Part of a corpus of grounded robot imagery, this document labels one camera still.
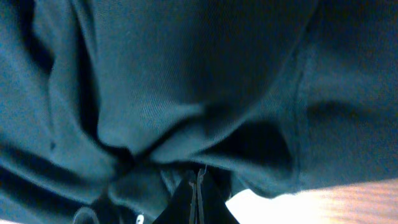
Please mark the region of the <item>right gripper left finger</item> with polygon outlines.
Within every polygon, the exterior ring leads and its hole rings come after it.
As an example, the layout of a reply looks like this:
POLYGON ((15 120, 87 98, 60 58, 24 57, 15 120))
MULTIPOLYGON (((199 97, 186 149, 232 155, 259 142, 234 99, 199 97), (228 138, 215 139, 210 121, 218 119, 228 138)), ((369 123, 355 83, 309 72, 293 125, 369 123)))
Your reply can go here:
POLYGON ((196 224, 196 174, 187 174, 153 224, 196 224))

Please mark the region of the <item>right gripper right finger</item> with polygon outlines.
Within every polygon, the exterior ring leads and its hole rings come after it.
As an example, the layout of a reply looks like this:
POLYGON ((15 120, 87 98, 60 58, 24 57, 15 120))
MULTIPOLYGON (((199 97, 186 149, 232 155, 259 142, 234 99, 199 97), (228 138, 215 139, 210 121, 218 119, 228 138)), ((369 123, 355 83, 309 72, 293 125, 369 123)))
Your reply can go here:
POLYGON ((228 210, 215 181, 206 169, 200 169, 197 177, 196 223, 239 224, 228 210))

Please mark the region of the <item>black t-shirt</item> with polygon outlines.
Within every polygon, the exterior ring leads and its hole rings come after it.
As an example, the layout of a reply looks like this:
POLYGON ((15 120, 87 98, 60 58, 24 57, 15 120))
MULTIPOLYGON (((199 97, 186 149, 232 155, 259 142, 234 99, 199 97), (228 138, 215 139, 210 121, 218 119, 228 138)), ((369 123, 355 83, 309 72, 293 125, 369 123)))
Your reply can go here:
POLYGON ((1 218, 153 223, 397 177, 396 1, 1 1, 1 218))

